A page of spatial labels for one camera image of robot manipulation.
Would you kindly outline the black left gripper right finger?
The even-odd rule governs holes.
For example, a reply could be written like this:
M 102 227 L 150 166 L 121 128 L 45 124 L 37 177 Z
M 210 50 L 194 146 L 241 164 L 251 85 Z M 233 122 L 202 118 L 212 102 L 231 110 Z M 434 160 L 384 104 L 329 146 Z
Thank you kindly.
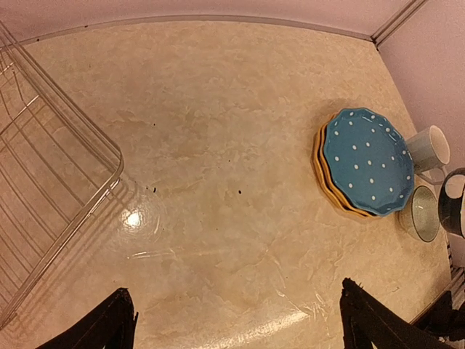
M 449 348 L 410 325 L 350 278 L 342 281 L 340 311 L 345 348 Z

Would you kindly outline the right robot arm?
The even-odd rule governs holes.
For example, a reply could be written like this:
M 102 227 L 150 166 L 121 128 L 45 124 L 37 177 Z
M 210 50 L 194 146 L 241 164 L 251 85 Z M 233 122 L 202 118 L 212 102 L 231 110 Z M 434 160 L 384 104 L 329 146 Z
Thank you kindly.
M 417 316 L 413 325 L 453 348 L 464 348 L 464 267 L 453 265 L 450 240 L 448 236 L 445 239 L 451 282 L 444 292 Z

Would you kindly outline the blue dotted plate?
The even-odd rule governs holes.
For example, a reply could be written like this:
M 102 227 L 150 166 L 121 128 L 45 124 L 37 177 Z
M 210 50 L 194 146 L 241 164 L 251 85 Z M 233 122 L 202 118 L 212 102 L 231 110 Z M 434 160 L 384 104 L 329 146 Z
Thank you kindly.
M 404 209 L 414 189 L 413 159 L 384 116 L 345 108 L 326 127 L 323 156 L 332 183 L 357 209 L 387 216 Z

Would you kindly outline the light blue mug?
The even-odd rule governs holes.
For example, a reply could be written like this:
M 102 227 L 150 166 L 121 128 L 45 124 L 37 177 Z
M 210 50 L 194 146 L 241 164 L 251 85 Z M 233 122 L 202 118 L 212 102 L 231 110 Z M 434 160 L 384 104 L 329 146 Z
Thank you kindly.
M 441 185 L 447 176 L 445 166 L 450 162 L 450 146 L 441 128 L 431 125 L 406 140 L 413 160 L 414 173 L 430 185 Z M 424 173 L 440 169 L 442 178 L 427 177 Z

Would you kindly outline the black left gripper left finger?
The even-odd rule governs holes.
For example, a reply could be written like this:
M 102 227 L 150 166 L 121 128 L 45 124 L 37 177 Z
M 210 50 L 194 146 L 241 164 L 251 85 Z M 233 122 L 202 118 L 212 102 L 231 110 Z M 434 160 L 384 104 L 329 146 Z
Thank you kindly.
M 118 288 L 72 327 L 41 348 L 133 348 L 138 313 L 129 290 Z

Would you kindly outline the small pale ribbed cup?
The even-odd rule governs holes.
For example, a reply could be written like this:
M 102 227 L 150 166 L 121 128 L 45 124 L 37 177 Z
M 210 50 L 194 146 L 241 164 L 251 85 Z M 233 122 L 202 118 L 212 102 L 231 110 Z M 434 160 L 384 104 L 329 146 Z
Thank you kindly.
M 435 240 L 439 230 L 437 199 L 425 185 L 418 186 L 405 208 L 398 212 L 400 227 L 411 237 L 424 243 Z

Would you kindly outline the dark teal white bowl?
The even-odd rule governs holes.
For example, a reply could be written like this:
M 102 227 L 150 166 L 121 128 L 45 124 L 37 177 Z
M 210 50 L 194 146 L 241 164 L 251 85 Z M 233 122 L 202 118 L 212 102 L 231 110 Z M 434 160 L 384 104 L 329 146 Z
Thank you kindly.
M 440 189 L 438 215 L 448 232 L 464 237 L 464 168 L 450 172 Z

